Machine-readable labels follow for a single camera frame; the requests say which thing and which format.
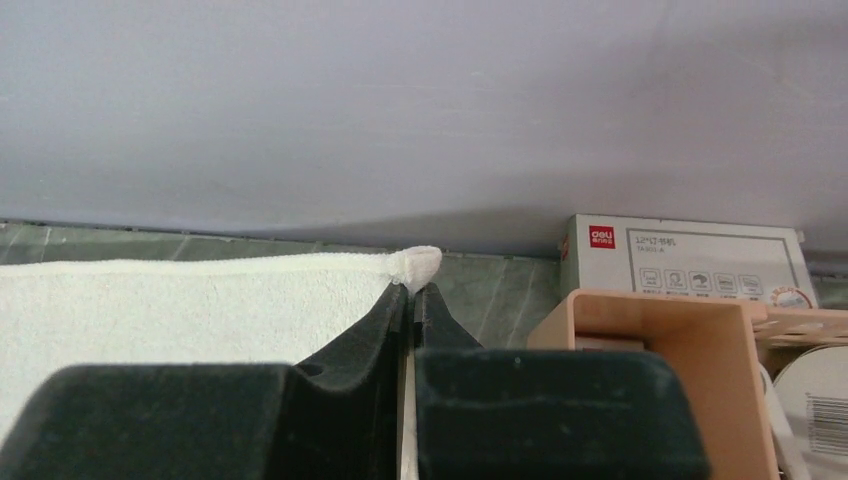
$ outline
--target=white towel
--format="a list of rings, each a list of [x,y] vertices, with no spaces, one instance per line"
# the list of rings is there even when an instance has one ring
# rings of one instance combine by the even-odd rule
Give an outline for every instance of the white towel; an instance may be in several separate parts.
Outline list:
[[[53,372],[79,363],[296,363],[389,282],[411,292],[441,252],[0,267],[0,441]]]

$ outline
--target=marble tile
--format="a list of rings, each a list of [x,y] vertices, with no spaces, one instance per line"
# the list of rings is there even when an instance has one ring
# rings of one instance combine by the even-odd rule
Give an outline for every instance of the marble tile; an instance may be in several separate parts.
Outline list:
[[[247,240],[243,238],[189,237],[174,256],[180,261],[229,260],[233,258],[274,257],[310,253],[313,243],[272,240]]]
[[[526,304],[513,325],[507,338],[509,348],[527,346],[527,336],[559,305],[559,262],[555,260],[533,260],[535,270],[528,289]]]
[[[498,257],[445,254],[433,278],[451,316],[478,340],[506,265]]]
[[[0,255],[3,254],[5,247],[12,243],[21,228],[23,225],[16,223],[0,223]]]
[[[44,245],[47,244],[51,230],[51,227],[21,225],[14,234],[4,233],[5,245],[0,247],[0,264],[22,265],[43,261]]]
[[[185,238],[178,233],[53,227],[44,261],[170,260]]]
[[[486,306],[479,332],[472,332],[486,348],[505,348],[518,319],[530,301],[536,262],[529,259],[504,260],[505,266],[494,296]]]
[[[848,278],[816,278],[813,287],[821,308],[848,310]]]

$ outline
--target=white box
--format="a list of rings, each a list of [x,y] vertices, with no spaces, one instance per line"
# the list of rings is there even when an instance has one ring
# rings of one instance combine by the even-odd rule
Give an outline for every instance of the white box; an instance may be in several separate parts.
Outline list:
[[[818,308],[791,228],[575,215],[560,268],[563,297],[602,288]]]

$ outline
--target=barcode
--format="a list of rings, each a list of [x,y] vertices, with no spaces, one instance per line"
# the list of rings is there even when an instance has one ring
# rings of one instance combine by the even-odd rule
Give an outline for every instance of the barcode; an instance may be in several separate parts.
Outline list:
[[[807,397],[810,450],[848,455],[848,399]]]

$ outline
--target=red logo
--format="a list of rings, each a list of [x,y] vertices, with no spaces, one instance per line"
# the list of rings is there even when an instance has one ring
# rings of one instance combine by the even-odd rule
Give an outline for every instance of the red logo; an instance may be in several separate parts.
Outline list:
[[[592,248],[615,248],[615,231],[612,227],[589,225],[589,246]]]

